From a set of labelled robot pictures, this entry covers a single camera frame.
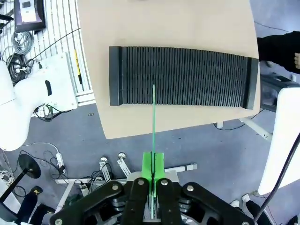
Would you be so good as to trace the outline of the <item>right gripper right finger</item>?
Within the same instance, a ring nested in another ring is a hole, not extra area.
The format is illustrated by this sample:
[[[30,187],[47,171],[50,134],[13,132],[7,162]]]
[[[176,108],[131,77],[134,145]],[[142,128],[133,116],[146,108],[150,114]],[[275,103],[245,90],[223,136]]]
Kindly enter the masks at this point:
[[[154,153],[153,157],[161,225],[183,225],[182,215],[200,225],[255,225],[252,218],[199,184],[190,182],[181,186],[171,181],[165,175],[163,153]]]

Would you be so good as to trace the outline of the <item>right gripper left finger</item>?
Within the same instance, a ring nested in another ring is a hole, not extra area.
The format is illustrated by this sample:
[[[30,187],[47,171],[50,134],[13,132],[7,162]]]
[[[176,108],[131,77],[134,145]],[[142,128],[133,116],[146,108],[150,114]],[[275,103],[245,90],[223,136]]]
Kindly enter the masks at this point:
[[[153,152],[145,152],[142,171],[123,185],[109,181],[50,218],[50,225],[104,225],[113,217],[120,225],[143,225],[144,210],[153,193]]]

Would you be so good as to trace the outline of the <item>green perforated circuit board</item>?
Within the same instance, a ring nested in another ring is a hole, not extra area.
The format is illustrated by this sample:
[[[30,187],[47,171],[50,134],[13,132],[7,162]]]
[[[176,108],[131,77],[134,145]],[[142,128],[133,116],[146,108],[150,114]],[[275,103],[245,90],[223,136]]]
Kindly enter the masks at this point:
[[[152,90],[152,151],[151,151],[151,172],[152,172],[152,195],[151,195],[151,219],[154,219],[155,215],[155,85]]]

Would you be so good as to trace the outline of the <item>silver levelling foot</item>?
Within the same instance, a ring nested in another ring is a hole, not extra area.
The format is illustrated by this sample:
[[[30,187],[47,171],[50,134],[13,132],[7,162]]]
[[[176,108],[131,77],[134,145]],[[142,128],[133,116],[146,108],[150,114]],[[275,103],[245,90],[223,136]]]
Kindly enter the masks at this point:
[[[100,162],[100,171],[104,177],[105,181],[109,181],[113,178],[113,172],[110,164],[108,163],[108,159],[106,157],[101,157]]]
[[[123,173],[125,174],[125,176],[128,177],[131,174],[131,171],[129,170],[128,166],[126,165],[126,162],[124,161],[125,158],[126,158],[126,154],[124,152],[120,152],[118,154],[117,163],[118,163],[119,167],[121,168],[121,170],[123,171]]]

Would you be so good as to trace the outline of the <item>black slotted board rack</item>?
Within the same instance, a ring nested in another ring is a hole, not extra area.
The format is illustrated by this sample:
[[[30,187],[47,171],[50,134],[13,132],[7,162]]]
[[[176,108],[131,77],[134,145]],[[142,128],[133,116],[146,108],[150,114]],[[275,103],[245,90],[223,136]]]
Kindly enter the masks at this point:
[[[122,104],[201,105],[252,110],[258,59],[197,49],[109,47],[109,98]]]

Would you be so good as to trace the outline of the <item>white table foot bar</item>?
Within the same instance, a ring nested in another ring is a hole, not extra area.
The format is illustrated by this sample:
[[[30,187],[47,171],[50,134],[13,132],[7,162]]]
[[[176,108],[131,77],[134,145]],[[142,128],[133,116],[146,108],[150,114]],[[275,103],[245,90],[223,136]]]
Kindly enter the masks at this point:
[[[213,126],[220,131],[233,131],[239,128],[242,128],[243,126],[248,126],[253,131],[255,131],[258,135],[260,135],[262,138],[264,138],[266,141],[271,142],[272,140],[272,133],[268,132],[261,126],[259,126],[257,123],[253,121],[253,119],[257,116],[253,116],[251,118],[245,117],[245,118],[239,118],[239,121],[242,122],[242,125],[230,129],[223,129],[223,122],[217,122],[213,123]]]

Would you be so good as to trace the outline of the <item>black foot pedal yellow mark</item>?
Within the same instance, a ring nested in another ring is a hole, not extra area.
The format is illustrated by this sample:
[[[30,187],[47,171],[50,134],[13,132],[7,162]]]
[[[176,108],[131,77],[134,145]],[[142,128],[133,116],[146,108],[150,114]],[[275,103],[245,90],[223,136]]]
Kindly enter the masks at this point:
[[[27,223],[29,221],[29,218],[38,202],[38,195],[42,192],[43,189],[40,186],[35,186],[25,196],[17,213],[17,220],[15,221],[17,225],[20,225],[21,222]]]
[[[42,225],[44,216],[46,214],[54,214],[55,209],[44,204],[40,204],[37,206],[36,210],[34,211],[29,223],[32,225]]]

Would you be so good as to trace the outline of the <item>black round-base stand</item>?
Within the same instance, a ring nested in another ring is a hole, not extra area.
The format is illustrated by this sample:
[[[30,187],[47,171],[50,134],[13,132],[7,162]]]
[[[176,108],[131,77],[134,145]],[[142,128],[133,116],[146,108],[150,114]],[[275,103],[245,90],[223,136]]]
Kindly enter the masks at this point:
[[[18,163],[19,163],[20,168],[22,169],[22,172],[19,174],[19,176],[14,180],[14,182],[7,188],[7,190],[0,197],[0,203],[4,203],[4,201],[10,195],[10,193],[14,190],[14,188],[17,186],[19,181],[24,177],[24,175],[27,175],[33,179],[38,179],[41,176],[41,170],[40,170],[38,163],[30,155],[21,154],[18,157]]]

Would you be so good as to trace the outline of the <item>large white work table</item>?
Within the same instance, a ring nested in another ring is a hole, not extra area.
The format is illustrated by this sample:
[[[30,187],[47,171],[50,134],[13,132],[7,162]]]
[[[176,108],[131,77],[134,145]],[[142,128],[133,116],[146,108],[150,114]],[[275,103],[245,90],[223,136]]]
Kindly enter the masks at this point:
[[[272,191],[288,154],[300,134],[300,87],[284,88],[277,97],[277,109],[269,155],[258,193]]]

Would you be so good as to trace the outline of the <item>person in grey sweater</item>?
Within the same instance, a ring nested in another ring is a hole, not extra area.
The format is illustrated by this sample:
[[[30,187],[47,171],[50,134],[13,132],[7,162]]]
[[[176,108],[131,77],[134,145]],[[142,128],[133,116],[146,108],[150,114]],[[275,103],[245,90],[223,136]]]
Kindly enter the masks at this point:
[[[300,74],[295,67],[294,54],[300,53],[300,31],[257,38],[260,61],[270,61],[287,71]]]

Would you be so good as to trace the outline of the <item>white slatted base platform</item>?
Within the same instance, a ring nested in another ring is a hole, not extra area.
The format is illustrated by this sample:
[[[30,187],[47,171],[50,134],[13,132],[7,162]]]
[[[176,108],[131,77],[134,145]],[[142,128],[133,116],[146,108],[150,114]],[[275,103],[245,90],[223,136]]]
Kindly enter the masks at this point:
[[[78,0],[44,0],[46,28],[32,35],[32,48],[24,57],[24,61],[49,61],[51,66],[57,65],[64,57],[68,59],[75,98],[71,100],[61,96],[49,103],[60,111],[95,103],[80,30],[78,6]],[[77,75],[74,49],[77,51],[82,84],[79,83]]]

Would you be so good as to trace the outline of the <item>black touchscreen control box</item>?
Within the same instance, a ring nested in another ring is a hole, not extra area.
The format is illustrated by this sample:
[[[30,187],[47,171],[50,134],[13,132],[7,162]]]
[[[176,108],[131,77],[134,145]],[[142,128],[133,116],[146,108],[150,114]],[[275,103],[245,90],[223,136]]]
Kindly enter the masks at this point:
[[[16,33],[45,29],[44,0],[14,0],[14,22]]]

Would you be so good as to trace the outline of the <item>aluminium extrusion frame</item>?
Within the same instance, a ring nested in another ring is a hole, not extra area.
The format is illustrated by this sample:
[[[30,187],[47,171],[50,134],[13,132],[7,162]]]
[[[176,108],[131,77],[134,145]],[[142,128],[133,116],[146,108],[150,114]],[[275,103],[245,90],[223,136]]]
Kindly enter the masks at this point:
[[[191,171],[191,170],[196,170],[197,169],[197,163],[192,163],[189,165],[184,165],[184,166],[177,166],[177,167],[173,167],[173,168],[167,168],[165,169],[165,172],[170,173],[171,175],[174,175],[174,173],[180,173],[180,172],[184,172],[184,171]],[[90,179],[88,178],[82,178],[82,179],[56,179],[55,183],[56,184],[67,184],[67,187],[56,207],[56,213],[60,210],[62,210],[67,197],[69,196],[69,193],[73,187],[74,184],[81,184],[81,183],[85,183],[87,184],[90,181]]]

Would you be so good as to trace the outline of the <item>yellow black handled tool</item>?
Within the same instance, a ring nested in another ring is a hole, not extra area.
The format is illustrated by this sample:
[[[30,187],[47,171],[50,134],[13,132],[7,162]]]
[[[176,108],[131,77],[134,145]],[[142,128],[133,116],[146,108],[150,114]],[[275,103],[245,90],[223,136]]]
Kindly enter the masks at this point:
[[[77,69],[77,75],[78,75],[79,83],[83,84],[76,49],[74,49],[74,55],[75,55],[75,63],[76,63],[76,69]]]

